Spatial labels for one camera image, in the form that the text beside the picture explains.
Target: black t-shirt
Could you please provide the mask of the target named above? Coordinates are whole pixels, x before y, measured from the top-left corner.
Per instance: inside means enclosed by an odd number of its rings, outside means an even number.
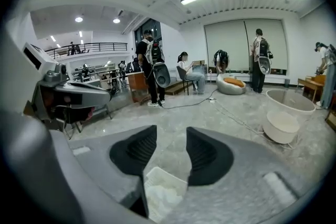
[[[137,45],[137,49],[136,49],[135,53],[138,56],[139,56],[139,54],[142,54],[142,58],[143,58],[142,65],[143,66],[149,65],[149,63],[147,61],[147,58],[146,58],[146,52],[147,52],[147,43],[145,43],[143,41],[139,42],[138,45]]]

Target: handrail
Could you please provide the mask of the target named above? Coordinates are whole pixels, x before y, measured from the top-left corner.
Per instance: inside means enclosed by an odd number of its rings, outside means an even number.
[[[100,42],[84,43],[63,46],[60,48],[46,50],[45,52],[54,59],[75,54],[89,54],[92,52],[127,51],[127,43],[121,42]]]

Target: staircase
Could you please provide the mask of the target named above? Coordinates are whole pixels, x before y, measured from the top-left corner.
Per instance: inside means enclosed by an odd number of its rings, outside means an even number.
[[[165,94],[167,94],[167,95],[177,95],[180,92],[183,92],[183,82],[182,81],[173,82],[167,88],[165,88]]]

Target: black pants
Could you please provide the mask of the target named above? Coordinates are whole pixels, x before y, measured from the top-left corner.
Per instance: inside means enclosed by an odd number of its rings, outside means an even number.
[[[253,62],[252,88],[255,92],[262,92],[265,75],[261,73],[259,62]]]
[[[152,98],[152,103],[157,103],[158,95],[156,92],[156,81],[155,81],[154,73],[152,71],[152,66],[150,64],[147,64],[147,65],[144,64],[142,66],[142,70],[143,70],[144,75],[147,78],[147,83],[148,83],[149,93]],[[159,85],[157,85],[157,88],[159,90],[159,98],[162,101],[164,100],[164,88],[160,87]]]

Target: bean bag chair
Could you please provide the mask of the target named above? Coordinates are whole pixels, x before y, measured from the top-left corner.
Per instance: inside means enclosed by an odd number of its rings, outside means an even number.
[[[246,84],[228,74],[219,74],[216,79],[216,84],[219,92],[223,94],[239,95],[246,92]]]

